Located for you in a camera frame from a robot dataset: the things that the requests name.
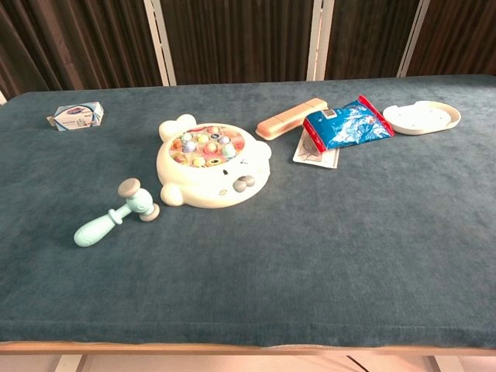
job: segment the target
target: brown curtain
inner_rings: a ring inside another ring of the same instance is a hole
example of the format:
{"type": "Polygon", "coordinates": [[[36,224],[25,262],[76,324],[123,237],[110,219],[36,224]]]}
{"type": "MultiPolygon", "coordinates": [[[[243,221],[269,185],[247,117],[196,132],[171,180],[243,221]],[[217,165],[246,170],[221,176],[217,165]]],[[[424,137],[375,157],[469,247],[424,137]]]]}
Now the brown curtain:
{"type": "Polygon", "coordinates": [[[178,84],[304,80],[311,0],[161,0],[178,84]]]}
{"type": "Polygon", "coordinates": [[[408,75],[496,74],[496,1],[431,0],[408,75]]]}
{"type": "Polygon", "coordinates": [[[10,0],[0,4],[0,89],[161,85],[143,1],[10,0]]]}
{"type": "Polygon", "coordinates": [[[394,77],[419,0],[336,0],[325,79],[394,77]]]}

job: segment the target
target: table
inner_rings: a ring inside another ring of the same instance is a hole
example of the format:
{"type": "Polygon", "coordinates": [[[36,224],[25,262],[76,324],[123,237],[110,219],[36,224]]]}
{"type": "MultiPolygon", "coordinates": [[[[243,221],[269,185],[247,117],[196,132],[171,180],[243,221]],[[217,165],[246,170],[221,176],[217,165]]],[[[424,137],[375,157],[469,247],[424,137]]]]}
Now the table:
{"type": "Polygon", "coordinates": [[[495,101],[491,76],[14,98],[0,108],[0,341],[10,342],[0,350],[64,341],[68,349],[305,344],[493,353],[495,101]],[[187,112],[254,133],[259,121],[312,97],[340,107],[358,94],[380,110],[441,101],[462,120],[443,133],[342,149],[337,170],[294,164],[296,129],[269,142],[271,176],[250,200],[215,210],[161,203],[162,121],[187,112]],[[57,106],[90,101],[105,109],[101,127],[49,127],[45,117],[57,106]],[[76,247],[79,226],[122,204],[116,188],[128,177],[160,202],[160,218],[128,216],[97,245],[76,247]]]}

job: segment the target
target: toy hammer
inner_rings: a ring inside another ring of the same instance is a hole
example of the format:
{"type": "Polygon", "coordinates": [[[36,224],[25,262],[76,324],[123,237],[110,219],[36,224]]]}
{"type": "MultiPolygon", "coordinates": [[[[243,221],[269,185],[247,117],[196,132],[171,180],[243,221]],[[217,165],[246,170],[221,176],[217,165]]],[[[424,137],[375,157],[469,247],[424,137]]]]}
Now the toy hammer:
{"type": "Polygon", "coordinates": [[[128,178],[123,181],[117,193],[126,198],[126,203],[119,209],[110,209],[107,215],[98,217],[79,228],[74,234],[74,241],[79,246],[91,246],[114,228],[121,225],[122,219],[129,213],[139,213],[139,218],[144,222],[153,221],[160,213],[160,208],[153,203],[152,195],[140,188],[141,183],[136,178],[128,178]]]}

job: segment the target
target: white plate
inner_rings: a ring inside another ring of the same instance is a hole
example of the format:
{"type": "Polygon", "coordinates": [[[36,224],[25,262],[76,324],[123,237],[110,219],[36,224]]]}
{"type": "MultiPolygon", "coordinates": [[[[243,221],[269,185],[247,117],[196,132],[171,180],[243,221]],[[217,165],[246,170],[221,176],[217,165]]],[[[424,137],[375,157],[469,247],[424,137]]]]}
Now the white plate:
{"type": "Polygon", "coordinates": [[[384,110],[384,117],[396,132],[417,136],[452,129],[461,114],[446,103],[417,101],[408,106],[390,106],[384,110]]]}

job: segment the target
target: red bag edge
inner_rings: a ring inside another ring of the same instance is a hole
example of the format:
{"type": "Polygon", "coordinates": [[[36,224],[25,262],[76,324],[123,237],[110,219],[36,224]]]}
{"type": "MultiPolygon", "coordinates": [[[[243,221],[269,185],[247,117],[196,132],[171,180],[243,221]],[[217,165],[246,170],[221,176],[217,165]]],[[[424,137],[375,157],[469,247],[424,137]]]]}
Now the red bag edge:
{"type": "Polygon", "coordinates": [[[320,151],[321,153],[326,151],[327,150],[326,145],[320,139],[320,137],[317,134],[317,132],[315,131],[313,125],[307,120],[307,118],[305,118],[305,120],[303,120],[303,126],[305,127],[305,130],[310,135],[310,137],[313,139],[313,142],[317,146],[317,150],[320,151]]]}
{"type": "Polygon", "coordinates": [[[389,121],[386,120],[385,117],[382,116],[382,114],[370,103],[370,101],[365,97],[364,95],[359,95],[358,96],[358,102],[365,105],[369,110],[371,110],[376,117],[379,118],[379,121],[381,122],[382,126],[387,130],[387,132],[392,136],[395,135],[393,127],[389,123],[389,121]]]}

